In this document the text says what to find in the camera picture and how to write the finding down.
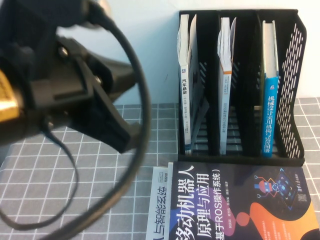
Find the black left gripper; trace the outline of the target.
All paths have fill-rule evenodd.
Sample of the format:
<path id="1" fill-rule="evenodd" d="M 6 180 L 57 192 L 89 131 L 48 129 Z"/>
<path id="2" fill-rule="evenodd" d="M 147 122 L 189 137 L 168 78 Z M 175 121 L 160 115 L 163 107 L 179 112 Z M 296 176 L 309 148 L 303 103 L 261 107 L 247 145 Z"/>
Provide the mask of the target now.
<path id="1" fill-rule="evenodd" d="M 141 126 L 126 122 L 113 104 L 135 84 L 129 63 L 103 57 L 72 38 L 22 46 L 2 37 L 0 144 L 72 124 L 92 101 L 86 135 L 121 154 L 136 149 Z"/>

